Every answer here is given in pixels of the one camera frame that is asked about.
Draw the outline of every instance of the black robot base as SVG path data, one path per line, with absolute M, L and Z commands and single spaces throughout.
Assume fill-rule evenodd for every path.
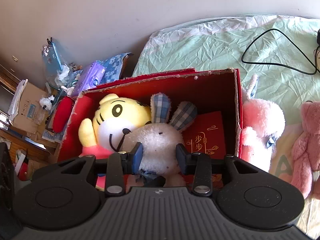
M 304 207 L 292 185 L 231 155 L 212 160 L 189 153 L 176 157 L 192 189 L 162 187 L 158 177 L 125 193 L 124 174 L 138 174 L 142 144 L 131 153 L 73 158 L 39 169 L 14 198 L 22 224 L 14 240 L 102 239 L 310 239 L 295 227 Z M 105 192 L 95 189 L 106 174 Z M 224 187 L 212 188 L 212 174 Z

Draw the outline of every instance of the red box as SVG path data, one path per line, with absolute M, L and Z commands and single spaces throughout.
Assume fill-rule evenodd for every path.
M 190 101 L 198 114 L 221 111 L 227 154 L 241 157 L 242 100 L 238 69 L 196 72 L 185 69 L 118 80 L 83 91 L 76 100 L 67 130 L 58 152 L 58 161 L 78 156 L 82 145 L 78 138 L 80 123 L 92 119 L 99 101 L 109 93 L 150 104 L 150 97 L 165 93 L 175 109 L 181 101 Z

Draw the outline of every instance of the plastic bag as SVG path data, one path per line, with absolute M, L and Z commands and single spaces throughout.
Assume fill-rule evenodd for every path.
M 52 86 L 66 85 L 66 77 L 68 76 L 70 68 L 62 60 L 58 53 L 56 45 L 52 38 L 47 39 L 47 43 L 42 46 L 42 59 L 45 64 L 45 77 Z

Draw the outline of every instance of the white bunny plush toy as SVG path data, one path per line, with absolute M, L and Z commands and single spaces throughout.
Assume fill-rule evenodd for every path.
M 130 152 L 137 142 L 143 145 L 140 175 L 130 175 L 127 189 L 143 186 L 157 176 L 166 179 L 165 187 L 185 186 L 180 167 L 176 160 L 176 145 L 183 144 L 181 132 L 192 124 L 197 108 L 190 102 L 181 102 L 169 123 L 170 99 L 163 93 L 151 97 L 151 123 L 127 134 L 122 150 Z

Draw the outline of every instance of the plaid bunny ear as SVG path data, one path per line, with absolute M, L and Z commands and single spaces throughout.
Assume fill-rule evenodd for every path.
M 169 124 L 176 130 L 182 132 L 192 124 L 196 115 L 196 106 L 193 103 L 184 101 L 179 104 L 178 109 L 173 113 L 173 117 Z
M 171 101 L 167 95 L 157 93 L 151 96 L 151 122 L 166 123 L 169 119 Z

